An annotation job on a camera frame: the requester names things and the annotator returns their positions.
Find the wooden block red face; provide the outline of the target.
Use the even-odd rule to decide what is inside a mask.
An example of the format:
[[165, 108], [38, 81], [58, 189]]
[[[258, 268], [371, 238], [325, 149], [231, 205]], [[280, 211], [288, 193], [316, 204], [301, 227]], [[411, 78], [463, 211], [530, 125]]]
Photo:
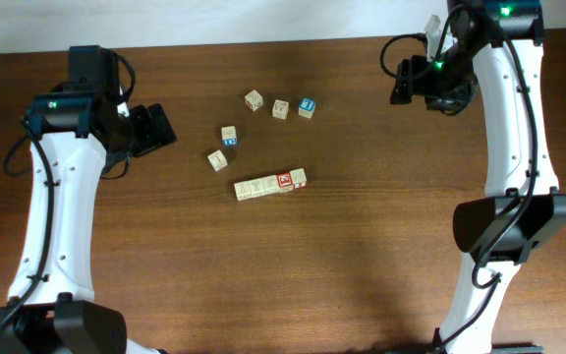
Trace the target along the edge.
[[295, 189], [306, 187], [308, 179], [304, 168], [291, 170], [290, 176]]

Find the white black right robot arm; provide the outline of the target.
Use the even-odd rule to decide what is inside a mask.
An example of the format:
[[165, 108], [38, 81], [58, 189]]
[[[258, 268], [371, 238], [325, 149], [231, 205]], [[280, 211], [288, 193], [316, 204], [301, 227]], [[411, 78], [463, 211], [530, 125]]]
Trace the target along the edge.
[[530, 254], [566, 225], [566, 194], [550, 161], [542, 111], [544, 54], [538, 1], [451, 1], [445, 20], [418, 34], [425, 53], [393, 73], [390, 100], [421, 97], [446, 116], [483, 102], [484, 197], [456, 206], [461, 268], [449, 313], [430, 351], [490, 353], [504, 295]]

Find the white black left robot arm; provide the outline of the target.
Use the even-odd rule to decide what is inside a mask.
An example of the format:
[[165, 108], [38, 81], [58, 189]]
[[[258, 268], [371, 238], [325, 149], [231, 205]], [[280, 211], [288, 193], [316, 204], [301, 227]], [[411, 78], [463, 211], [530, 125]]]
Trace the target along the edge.
[[22, 119], [32, 189], [22, 259], [0, 307], [0, 353], [145, 353], [124, 316], [94, 301], [91, 234], [103, 175], [172, 144], [160, 104], [98, 93], [39, 95]]

